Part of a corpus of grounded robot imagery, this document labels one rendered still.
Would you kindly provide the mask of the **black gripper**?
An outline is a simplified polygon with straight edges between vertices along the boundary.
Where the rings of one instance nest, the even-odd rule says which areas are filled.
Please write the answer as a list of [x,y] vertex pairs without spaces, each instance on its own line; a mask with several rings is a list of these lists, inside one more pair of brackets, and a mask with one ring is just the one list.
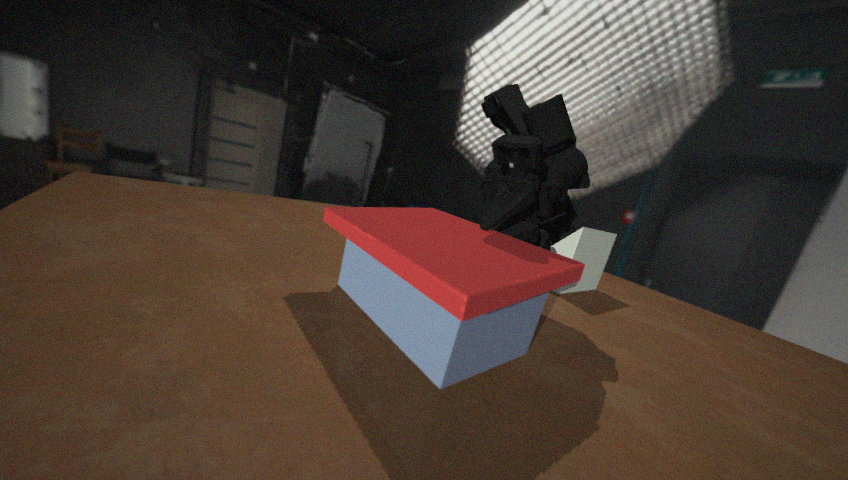
[[544,159],[542,140],[536,135],[505,134],[491,144],[499,165],[513,164],[510,174],[497,174],[497,195],[480,228],[495,231],[550,251],[548,231],[539,229],[538,216],[549,217],[552,205],[568,199],[569,171],[561,163]]

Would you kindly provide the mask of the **red lid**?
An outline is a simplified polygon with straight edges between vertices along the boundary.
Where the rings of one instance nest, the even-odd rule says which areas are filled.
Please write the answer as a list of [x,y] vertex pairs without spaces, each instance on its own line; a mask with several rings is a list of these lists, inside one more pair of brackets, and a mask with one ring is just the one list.
[[579,281],[586,265],[435,208],[325,207],[324,221],[461,322]]

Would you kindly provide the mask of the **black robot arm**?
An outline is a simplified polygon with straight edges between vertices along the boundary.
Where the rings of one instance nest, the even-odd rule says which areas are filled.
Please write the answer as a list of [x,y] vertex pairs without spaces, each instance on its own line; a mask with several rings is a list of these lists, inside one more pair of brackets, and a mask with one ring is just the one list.
[[[562,94],[530,108],[523,99],[518,84],[507,85],[484,97],[481,107],[486,118],[490,118],[492,124],[504,134],[538,136],[543,143],[545,161],[557,161],[569,171],[569,190],[589,188],[587,159],[575,147],[576,136]],[[491,206],[497,195],[496,175],[510,174],[512,170],[509,163],[499,165],[495,160],[485,166],[486,176],[480,183],[485,204]],[[562,216],[540,225],[539,220],[543,222],[565,211]],[[549,217],[538,216],[539,229],[548,231],[554,245],[576,231],[571,221],[577,216],[568,196],[564,202],[557,200],[552,205]]]

